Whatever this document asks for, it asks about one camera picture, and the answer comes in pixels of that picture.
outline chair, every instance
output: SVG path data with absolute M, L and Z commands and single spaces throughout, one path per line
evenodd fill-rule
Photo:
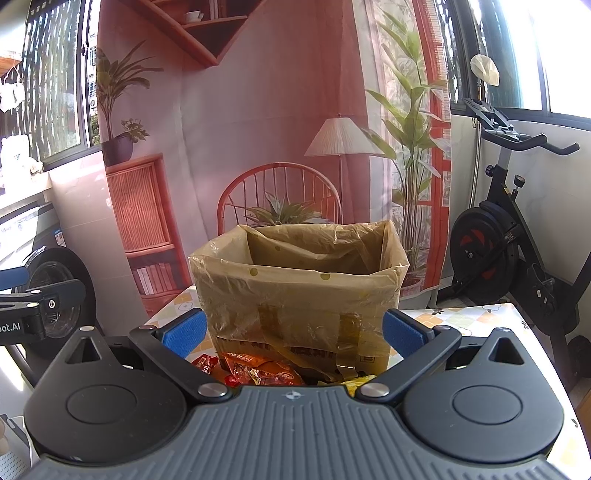
M 252 168 L 228 185 L 217 204 L 217 234 L 230 225 L 250 225 L 246 208 L 268 208 L 265 193 L 290 203 L 310 202 L 326 220 L 342 223 L 339 194 L 326 176 L 305 165 L 279 162 Z

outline white lampshade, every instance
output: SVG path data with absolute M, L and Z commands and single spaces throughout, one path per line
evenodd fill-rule
M 348 117 L 329 118 L 306 150 L 306 157 L 380 153 L 357 125 Z

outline lamp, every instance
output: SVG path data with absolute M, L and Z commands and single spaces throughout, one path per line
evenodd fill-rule
M 357 125 L 348 117 L 328 118 L 306 150 L 306 157 L 339 156 L 340 204 L 343 207 L 343 155 L 379 154 Z

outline checkered tablecloth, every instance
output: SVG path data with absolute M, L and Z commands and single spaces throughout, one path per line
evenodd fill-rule
M 199 305 L 195 287 L 189 287 L 152 317 L 148 323 L 162 327 L 184 312 L 199 307 Z M 591 476 L 591 459 L 573 406 L 544 349 L 529 329 L 527 323 L 519 315 L 515 306 L 505 303 L 460 309 L 406 310 L 405 313 L 428 327 L 444 323 L 460 330 L 462 335 L 466 336 L 485 337 L 496 327 L 508 327 L 513 330 L 521 343 L 527 348 L 564 408 L 564 426 L 548 456 L 548 461 L 572 480 L 589 479 Z M 217 355 L 209 334 L 187 356 L 187 360 L 192 361 L 203 353 Z M 389 367 L 401 360 L 402 357 L 392 349 Z

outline exercise bike flywheel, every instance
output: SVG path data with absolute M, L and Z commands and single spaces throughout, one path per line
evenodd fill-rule
M 456 279 L 461 281 L 476 272 L 481 259 L 503 241 L 511 226 L 511 217 L 503 211 L 493 215 L 475 207 L 463 212 L 450 235 L 450 258 Z M 495 260 L 477 272 L 463 294 L 479 305 L 499 300 L 509 291 L 518 258 L 517 243 L 508 244 Z

